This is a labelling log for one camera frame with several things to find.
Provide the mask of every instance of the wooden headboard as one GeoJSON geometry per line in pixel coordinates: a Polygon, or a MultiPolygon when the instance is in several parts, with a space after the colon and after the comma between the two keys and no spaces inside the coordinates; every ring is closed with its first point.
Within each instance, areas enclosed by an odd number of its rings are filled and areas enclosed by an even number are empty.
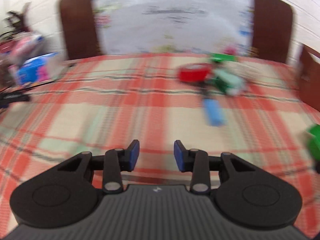
{"type": "MultiPolygon", "coordinates": [[[[100,55],[91,0],[61,0],[60,15],[69,59],[100,55]]],[[[286,62],[292,15],[281,0],[254,0],[252,47],[258,58],[286,62]]]]}

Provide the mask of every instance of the bed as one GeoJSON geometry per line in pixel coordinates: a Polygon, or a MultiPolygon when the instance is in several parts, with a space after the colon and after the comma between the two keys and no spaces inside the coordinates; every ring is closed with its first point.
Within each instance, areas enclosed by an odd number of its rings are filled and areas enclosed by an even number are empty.
{"type": "MultiPolygon", "coordinates": [[[[0,237],[16,226],[9,207],[20,183],[79,152],[101,155],[140,140],[140,157],[124,184],[189,184],[180,173],[173,142],[218,156],[230,151],[294,185],[303,198],[296,226],[307,236],[319,230],[319,177],[305,147],[306,130],[320,113],[297,98],[293,68],[258,61],[262,77],[237,97],[215,89],[226,124],[208,125],[199,91],[178,82],[181,64],[206,55],[141,54],[81,60],[55,83],[29,92],[31,102],[0,115],[0,237]]],[[[219,186],[217,172],[212,185],[219,186]]],[[[101,174],[93,179],[101,187],[101,174]]]]}

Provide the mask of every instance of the white wall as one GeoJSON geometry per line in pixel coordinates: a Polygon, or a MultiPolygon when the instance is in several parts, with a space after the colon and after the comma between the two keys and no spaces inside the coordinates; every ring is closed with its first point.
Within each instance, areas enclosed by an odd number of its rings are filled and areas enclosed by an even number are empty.
{"type": "Polygon", "coordinates": [[[4,22],[3,22],[4,18],[5,18],[4,0],[0,0],[0,34],[4,32],[4,22]]]}
{"type": "MultiPolygon", "coordinates": [[[[57,10],[58,0],[8,0],[6,10],[21,10],[24,3],[31,1],[28,21],[32,28],[47,36],[48,51],[63,51],[60,20],[57,10]]],[[[297,57],[299,42],[320,51],[320,0],[283,0],[294,8],[292,46],[288,63],[297,57]]]]}

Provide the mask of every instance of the blue gripper pad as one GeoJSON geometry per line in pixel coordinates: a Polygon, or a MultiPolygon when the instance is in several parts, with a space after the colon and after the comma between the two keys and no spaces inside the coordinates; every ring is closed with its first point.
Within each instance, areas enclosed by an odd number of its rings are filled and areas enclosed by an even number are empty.
{"type": "Polygon", "coordinates": [[[139,152],[140,152],[140,143],[138,140],[134,140],[128,147],[130,151],[130,171],[133,171],[134,167],[136,166],[139,152]]]}
{"type": "Polygon", "coordinates": [[[183,152],[182,152],[182,149],[179,147],[177,141],[175,141],[173,145],[173,154],[174,154],[174,158],[176,159],[176,163],[179,171],[184,172],[185,168],[184,168],[184,162],[183,162],[183,152]]]}

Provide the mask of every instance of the green block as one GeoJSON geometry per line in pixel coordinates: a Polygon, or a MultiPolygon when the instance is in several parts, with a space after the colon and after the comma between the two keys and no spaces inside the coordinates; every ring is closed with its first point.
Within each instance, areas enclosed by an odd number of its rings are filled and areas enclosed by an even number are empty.
{"type": "Polygon", "coordinates": [[[308,143],[309,151],[315,160],[320,161],[320,125],[313,126],[309,133],[312,134],[308,143]]]}
{"type": "Polygon", "coordinates": [[[215,86],[217,89],[219,89],[222,93],[224,93],[225,95],[227,94],[227,90],[230,88],[227,82],[222,80],[220,77],[215,77],[210,81],[211,84],[215,86]]]}
{"type": "Polygon", "coordinates": [[[227,54],[218,54],[218,53],[212,53],[210,54],[210,60],[211,62],[222,62],[222,61],[237,61],[236,56],[233,55],[227,55],[227,54]]]}

